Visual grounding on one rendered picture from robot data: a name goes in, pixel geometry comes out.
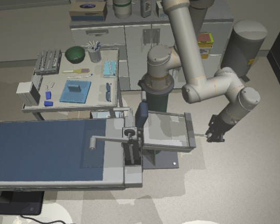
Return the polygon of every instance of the power cord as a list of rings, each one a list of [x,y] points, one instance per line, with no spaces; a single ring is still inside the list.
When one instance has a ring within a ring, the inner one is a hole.
[[[38,223],[40,223],[40,224],[52,224],[52,223],[56,223],[56,222],[61,222],[61,223],[63,223],[63,224],[66,224],[64,221],[60,221],[60,220],[58,220],[58,221],[53,221],[53,222],[40,222],[40,221],[37,221],[36,219],[33,219],[33,218],[30,218],[30,217],[24,217],[24,216],[22,216],[22,215],[20,215],[22,218],[24,218],[24,219],[31,219],[31,220],[33,220],[33,221],[36,221],[36,222],[38,222]]]

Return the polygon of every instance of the brush with yellow handle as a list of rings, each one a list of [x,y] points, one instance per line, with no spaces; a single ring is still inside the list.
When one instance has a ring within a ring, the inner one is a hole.
[[[89,68],[80,68],[77,70],[63,70],[62,73],[89,73]]]

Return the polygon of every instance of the floor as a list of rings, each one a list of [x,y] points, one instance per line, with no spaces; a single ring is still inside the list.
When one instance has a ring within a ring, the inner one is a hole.
[[[60,32],[67,33],[64,41],[72,44],[69,28]],[[0,55],[0,61],[8,60]],[[30,81],[33,69],[27,64],[0,67],[0,121],[35,120],[21,112],[22,102],[15,94],[18,83]],[[266,57],[257,57],[247,76],[251,81],[245,86],[258,91],[261,102],[225,134],[224,143],[196,137],[195,150],[178,153],[179,169],[144,170],[143,188],[46,191],[42,213],[32,218],[67,224],[280,224],[280,85]],[[137,108],[141,101],[140,91],[122,96],[124,106]],[[191,113],[194,132],[204,134],[212,114],[227,104],[220,96],[190,105],[180,90],[173,90],[167,112]],[[42,115],[51,120],[67,117]],[[0,223],[36,222],[0,215]]]

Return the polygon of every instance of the green bowl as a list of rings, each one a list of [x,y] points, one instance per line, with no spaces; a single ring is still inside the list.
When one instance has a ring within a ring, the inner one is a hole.
[[[66,50],[66,59],[72,64],[81,63],[85,58],[85,49],[80,46],[74,46]]]

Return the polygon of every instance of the jar with green stripe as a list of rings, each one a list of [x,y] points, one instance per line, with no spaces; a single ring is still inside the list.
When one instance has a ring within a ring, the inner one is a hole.
[[[117,18],[129,18],[132,14],[131,0],[113,0],[115,16]]]

